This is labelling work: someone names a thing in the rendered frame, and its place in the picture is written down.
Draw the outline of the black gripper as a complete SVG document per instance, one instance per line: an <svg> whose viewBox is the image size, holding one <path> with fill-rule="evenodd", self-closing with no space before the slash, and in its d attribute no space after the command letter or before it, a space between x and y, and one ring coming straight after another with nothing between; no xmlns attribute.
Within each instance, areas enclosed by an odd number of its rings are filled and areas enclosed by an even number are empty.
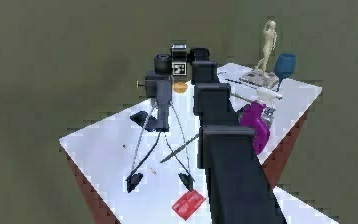
<svg viewBox="0 0 358 224"><path fill-rule="evenodd" d="M169 107L172 101L172 67L169 54L157 54L154 57L154 69L145 75L144 83L136 83L143 87L146 97L154 101L153 108L157 109L157 118L153 120L151 113L147 115L143 127L146 130L169 131Z"/></svg>

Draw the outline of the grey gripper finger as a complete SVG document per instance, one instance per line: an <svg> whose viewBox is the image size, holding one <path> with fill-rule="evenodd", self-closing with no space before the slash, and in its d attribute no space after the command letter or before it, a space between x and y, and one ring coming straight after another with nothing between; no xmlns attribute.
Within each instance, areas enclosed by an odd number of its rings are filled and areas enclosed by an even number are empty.
<svg viewBox="0 0 358 224"><path fill-rule="evenodd" d="M176 108L175 108L173 103L170 103L170 108L172 109L172 111L173 111L173 113L175 115L177 124L179 126L180 135L182 137L182 141L183 141L183 143L185 143L187 140L186 140L186 137L185 137L185 134L184 134L184 129L183 129L183 126L182 126L182 122L181 122L181 120L179 118L179 114L178 114L178 112L177 112L177 110L176 110ZM178 154L175 156L175 159L177 160L177 162L179 163L179 165L183 169L183 172L178 174L179 179L181 180L182 184L186 187L186 189L188 191L192 191L193 190L194 179L193 179L193 177L191 175L190 166L189 166L189 163L188 163L189 157L186 157L187 163L183 163L182 160L178 157Z"/></svg>
<svg viewBox="0 0 358 224"><path fill-rule="evenodd" d="M141 131L134 150L131 171L126 178L126 190L128 193L131 193L139 185L143 178L143 174L138 173L138 169L145 163L150 155L150 152L148 152L142 159L138 158L138 154L144 133L148 130L154 130L151 126L151 116L153 111L154 108L152 108L149 112L139 111L130 116L130 119L141 128Z"/></svg>

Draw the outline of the red flat cellphone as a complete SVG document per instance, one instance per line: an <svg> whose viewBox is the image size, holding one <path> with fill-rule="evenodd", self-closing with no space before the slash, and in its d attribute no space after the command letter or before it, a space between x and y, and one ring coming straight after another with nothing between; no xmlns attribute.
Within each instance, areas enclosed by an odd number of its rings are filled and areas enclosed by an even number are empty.
<svg viewBox="0 0 358 224"><path fill-rule="evenodd" d="M204 201L204 196L198 191L188 191L172 205L172 210L183 220L187 221L200 208Z"/></svg>

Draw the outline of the orange round food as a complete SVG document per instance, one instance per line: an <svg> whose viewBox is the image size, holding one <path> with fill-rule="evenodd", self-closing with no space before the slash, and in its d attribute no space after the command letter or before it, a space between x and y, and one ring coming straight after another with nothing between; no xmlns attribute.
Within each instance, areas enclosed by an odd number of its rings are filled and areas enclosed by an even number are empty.
<svg viewBox="0 0 358 224"><path fill-rule="evenodd" d="M188 85L185 82L176 82L173 84L173 90L176 93L184 93L188 88Z"/></svg>

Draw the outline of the grey pencil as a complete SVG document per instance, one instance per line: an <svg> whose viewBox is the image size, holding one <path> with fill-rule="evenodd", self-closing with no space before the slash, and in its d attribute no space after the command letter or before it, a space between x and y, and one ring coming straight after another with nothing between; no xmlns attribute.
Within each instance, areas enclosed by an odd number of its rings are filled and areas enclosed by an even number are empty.
<svg viewBox="0 0 358 224"><path fill-rule="evenodd" d="M182 150L186 149L186 147L192 143L193 141L195 141L197 138L199 137L199 134L196 134L195 136L193 136L192 138L190 138L189 140L187 140L185 143L183 143L180 147L178 147L176 150L173 150L169 155L167 155L164 159L162 159L160 161L160 163L164 163L168 160L170 160L172 157L175 157L179 152L181 152Z"/></svg>

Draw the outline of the white table red-brown sides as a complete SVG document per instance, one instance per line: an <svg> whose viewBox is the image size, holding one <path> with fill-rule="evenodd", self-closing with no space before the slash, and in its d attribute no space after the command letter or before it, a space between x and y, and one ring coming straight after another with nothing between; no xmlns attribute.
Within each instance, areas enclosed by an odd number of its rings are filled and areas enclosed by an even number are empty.
<svg viewBox="0 0 358 224"><path fill-rule="evenodd" d="M184 93L173 93L173 104L182 122L187 139L199 128L199 119L193 114L193 86ZM281 100L274 100L276 111L270 129L271 136L265 149L258 155L271 181L282 174L293 148L307 110L322 88L293 79L285 79L280 87ZM127 108L102 121L89 125L60 139L60 144L71 158L74 175L91 207L95 224L211 224L208 199L187 220L173 210L172 205L186 192L178 173L183 169L172 158L160 161L170 153L162 136L155 151L139 169L142 182L127 193L125 179L131 171L134 150L141 128L130 120L139 111L151 110L149 100ZM197 168L197 140L187 146L190 170L195 178L194 188L207 198L206 177ZM339 224L315 208L275 187L275 196L287 224Z"/></svg>

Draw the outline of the thin black rod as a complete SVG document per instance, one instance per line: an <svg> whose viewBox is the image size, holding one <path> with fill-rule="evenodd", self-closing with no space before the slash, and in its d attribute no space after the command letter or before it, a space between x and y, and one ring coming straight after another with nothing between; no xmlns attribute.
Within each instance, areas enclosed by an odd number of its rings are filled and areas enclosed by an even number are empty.
<svg viewBox="0 0 358 224"><path fill-rule="evenodd" d="M242 85L248 86L252 89L255 89L259 97L268 97L270 99L272 99L272 98L282 99L283 98L283 96L281 94L279 94L278 92L272 91L265 87L255 86L255 85L249 84L247 82L241 82L241 81L236 81L236 80L232 80L232 79L229 79L229 82L242 84Z"/></svg>

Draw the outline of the purple spray bottle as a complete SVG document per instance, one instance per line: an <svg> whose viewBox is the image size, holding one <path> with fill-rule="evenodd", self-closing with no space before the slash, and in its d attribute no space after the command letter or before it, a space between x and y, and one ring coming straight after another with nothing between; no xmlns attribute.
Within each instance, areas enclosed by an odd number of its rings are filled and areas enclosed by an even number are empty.
<svg viewBox="0 0 358 224"><path fill-rule="evenodd" d="M255 131L253 149L257 155L264 150L270 138L270 128L262 119L262 113L265 108L265 104L254 101L248 106L245 106L245 110L241 113L239 118L241 126L253 128Z"/></svg>

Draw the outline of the beige human statue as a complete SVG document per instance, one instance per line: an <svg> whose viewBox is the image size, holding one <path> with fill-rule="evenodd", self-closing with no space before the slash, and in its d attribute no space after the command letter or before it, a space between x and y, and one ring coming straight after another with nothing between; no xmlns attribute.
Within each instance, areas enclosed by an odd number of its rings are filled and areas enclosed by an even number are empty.
<svg viewBox="0 0 358 224"><path fill-rule="evenodd" d="M264 46L262 48L263 58L259 60L257 65L250 72L245 73L239 78L241 82L249 83L251 85L265 87L272 89L279 83L279 78L274 72L267 70L267 64L272 51L276 47L277 33L276 22L269 20L263 29Z"/></svg>

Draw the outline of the blue wine glass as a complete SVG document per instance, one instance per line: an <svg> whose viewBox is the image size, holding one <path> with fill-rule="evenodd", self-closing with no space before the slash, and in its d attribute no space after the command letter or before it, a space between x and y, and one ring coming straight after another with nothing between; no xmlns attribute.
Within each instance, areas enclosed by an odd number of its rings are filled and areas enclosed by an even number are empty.
<svg viewBox="0 0 358 224"><path fill-rule="evenodd" d="M296 56L291 53L282 53L274 67L274 73L279 79L277 89L280 89L282 81L292 76L295 70Z"/></svg>

